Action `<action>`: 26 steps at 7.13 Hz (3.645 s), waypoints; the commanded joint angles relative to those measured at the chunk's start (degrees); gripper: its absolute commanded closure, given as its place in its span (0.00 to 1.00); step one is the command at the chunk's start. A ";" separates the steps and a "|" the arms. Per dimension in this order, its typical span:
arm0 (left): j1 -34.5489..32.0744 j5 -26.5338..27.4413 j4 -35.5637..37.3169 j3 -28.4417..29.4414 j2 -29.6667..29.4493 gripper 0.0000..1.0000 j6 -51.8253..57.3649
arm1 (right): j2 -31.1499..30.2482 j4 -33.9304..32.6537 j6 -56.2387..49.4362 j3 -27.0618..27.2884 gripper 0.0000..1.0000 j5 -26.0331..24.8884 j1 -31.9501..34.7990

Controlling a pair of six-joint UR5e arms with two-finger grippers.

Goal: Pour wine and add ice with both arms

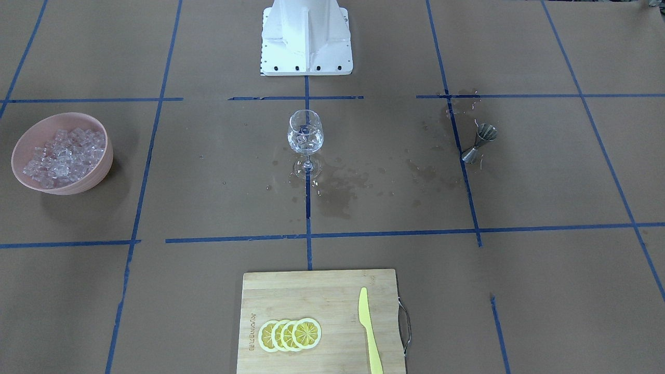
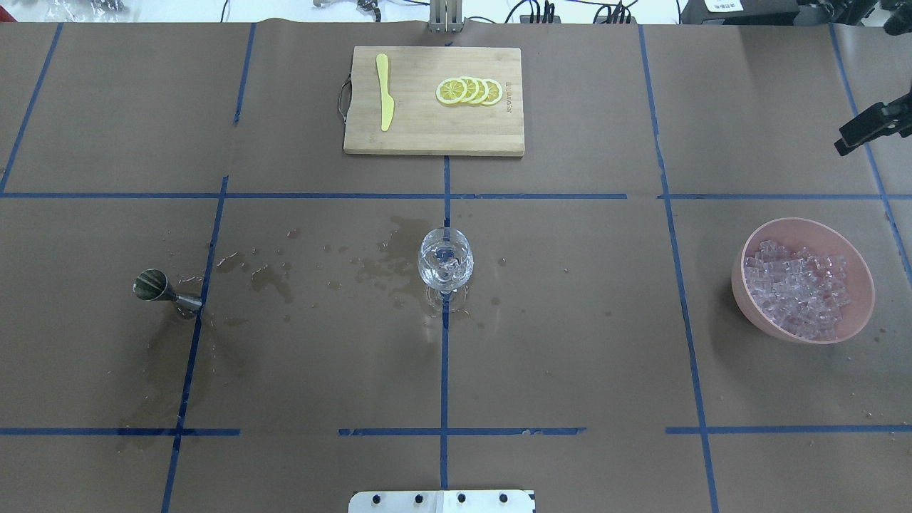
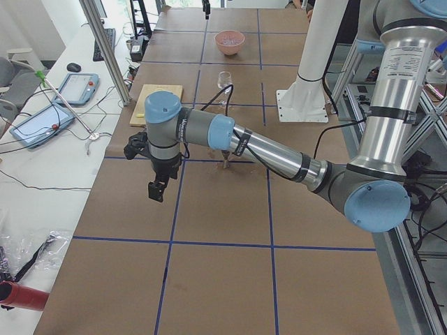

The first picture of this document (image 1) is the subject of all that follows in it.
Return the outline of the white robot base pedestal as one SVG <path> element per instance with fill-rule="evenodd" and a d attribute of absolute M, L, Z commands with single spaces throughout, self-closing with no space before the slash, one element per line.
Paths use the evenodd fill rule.
<path fill-rule="evenodd" d="M 275 1 L 262 21 L 261 75 L 352 73 L 349 13 L 337 1 Z"/>

